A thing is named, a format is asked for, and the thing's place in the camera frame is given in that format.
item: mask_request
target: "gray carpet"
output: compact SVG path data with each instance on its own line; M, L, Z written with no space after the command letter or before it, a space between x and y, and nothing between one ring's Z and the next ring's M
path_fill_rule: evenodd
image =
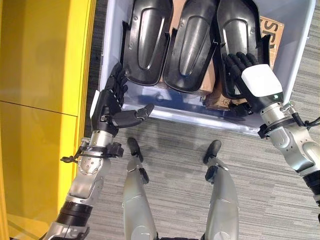
M99 77L101 28L107 1L97 2L88 104ZM320 115L320 4L317 1L292 100L302 119ZM87 135L90 132L87 122ZM320 127L310 131L320 141ZM90 240L124 240L122 193L134 137L144 155L150 182L145 186L160 237L200 238L206 228L212 186L202 157L212 140L222 141L219 158L228 166L239 199L240 240L319 240L320 209L304 181L269 140L165 120L148 119L121 130L123 158L112 159L104 189L93 209Z

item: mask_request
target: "cable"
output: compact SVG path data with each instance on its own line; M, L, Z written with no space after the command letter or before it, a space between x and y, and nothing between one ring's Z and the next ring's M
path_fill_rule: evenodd
M312 127L320 126L320 117L318 117L316 120L309 122L305 121L304 125L306 126L306 129L310 130Z

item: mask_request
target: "black plastic part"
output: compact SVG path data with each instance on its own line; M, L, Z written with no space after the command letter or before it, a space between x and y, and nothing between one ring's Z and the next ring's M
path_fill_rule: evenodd
M217 154L221 148L221 141L220 140L214 140L206 150L205 156L203 158L203 163L207 164L209 161L209 158L217 157Z
M223 55L251 53L259 64L270 63L270 36L261 38L259 9L253 0L220 0L215 27L219 33L213 60L222 81L222 93L229 99L243 98L235 94L235 83L226 71Z
M183 93L194 93L201 87L217 46L213 28L217 1L185 2L179 27L172 30L163 71L169 87Z
M310 121L305 121L304 125L307 127L308 130L312 127L316 127L320 125L320 117L318 117L316 120L310 122Z
M274 124L272 126L269 126L269 127L267 125L263 124L263 125L260 126L260 131L258 131L258 134L259 134L261 139L264 139L264 138L266 138L268 136L268 132L270 132L272 130L275 130L277 128L289 125L289 124L293 124L295 122L296 121L293 118L290 118L290 119L278 122L278 123L276 123L276 124Z
M154 104L148 104L138 111L130 110L118 112L112 118L113 124L120 129L139 125L148 118L154 107Z
M253 114L253 112L251 111L252 107L247 102L241 103L239 105L231 102L228 107L234 115L241 118Z
M144 168L139 168L139 172L141 176L143 177L143 184L149 183L149 176L147 174L147 171Z
M82 152L84 151L85 148L86 148L86 146L80 145L74 156L63 156L60 159L60 161L66 163L66 164L69 164L69 163L78 164L78 161L76 159L82 154Z
M320 195L320 170L304 176L303 180L314 195Z
M125 76L131 82L153 86L160 80L173 14L172 0L134 1L122 46Z
M57 223L85 227L91 214L92 206L66 201L60 209Z
M124 102L124 94L128 90L125 85L125 71L122 65L117 63L111 75L106 81L105 88L99 94L93 115L91 117L92 131L106 131L116 136L119 129L112 123L112 116L121 112Z
M214 184L215 176L216 176L218 170L219 170L218 166L210 166L204 176L205 180L211 184Z
M127 139L127 144L130 149L131 155L137 156L140 159L140 162L142 163L144 161L144 157L141 154L141 150L137 140L135 140L133 137L129 137Z
M122 158L122 156L124 155L124 149L121 147L120 143L114 142L113 144L109 144L106 147L106 150L103 155L106 155L106 157L108 158Z
M293 117L293 119L295 120L295 122L299 125L299 127L304 127L305 123L301 120L299 113L294 112L291 115Z

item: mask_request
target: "black cable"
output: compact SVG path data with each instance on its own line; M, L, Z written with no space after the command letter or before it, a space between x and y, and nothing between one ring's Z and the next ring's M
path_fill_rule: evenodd
M309 122L309 121L305 121L304 125L306 126L306 128L308 130L310 130L310 128L316 127L316 126L320 126L320 117L318 117L316 120Z
M299 127L306 127L306 122L303 122L299 116L299 113L294 112L291 115L293 117L293 119L295 120L295 122L298 124Z

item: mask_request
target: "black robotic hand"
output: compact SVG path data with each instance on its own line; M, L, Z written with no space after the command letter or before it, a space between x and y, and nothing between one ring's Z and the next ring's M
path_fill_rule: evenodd
M116 135L120 128L128 128L142 123L154 109L148 104L137 111L122 111L124 94L128 90L127 78L122 65L117 63L108 78L104 90L99 94L91 117L92 131L106 131Z
M259 113L273 103L283 102L279 80L271 68L267 64L259 64L253 54L237 52L224 55L223 60L230 80L248 101L240 105L230 104L238 116Z

